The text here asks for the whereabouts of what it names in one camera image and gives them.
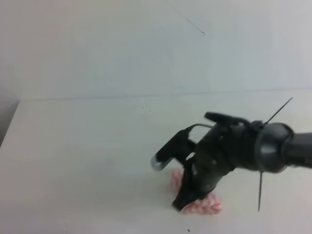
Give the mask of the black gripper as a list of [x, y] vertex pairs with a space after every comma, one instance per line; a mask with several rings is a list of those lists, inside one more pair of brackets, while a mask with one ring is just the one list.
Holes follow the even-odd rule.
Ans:
[[181, 212], [196, 200], [203, 200], [236, 168], [261, 171], [255, 158], [255, 142], [261, 130], [261, 121], [217, 121], [196, 144], [172, 207]]

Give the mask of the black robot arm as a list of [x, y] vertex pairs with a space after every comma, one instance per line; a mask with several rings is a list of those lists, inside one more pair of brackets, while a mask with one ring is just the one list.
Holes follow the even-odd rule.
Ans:
[[312, 166], [311, 133], [296, 134], [283, 123], [223, 127], [216, 124], [196, 145], [184, 167], [182, 184], [173, 207], [181, 211], [203, 199], [236, 168], [279, 173], [288, 166]]

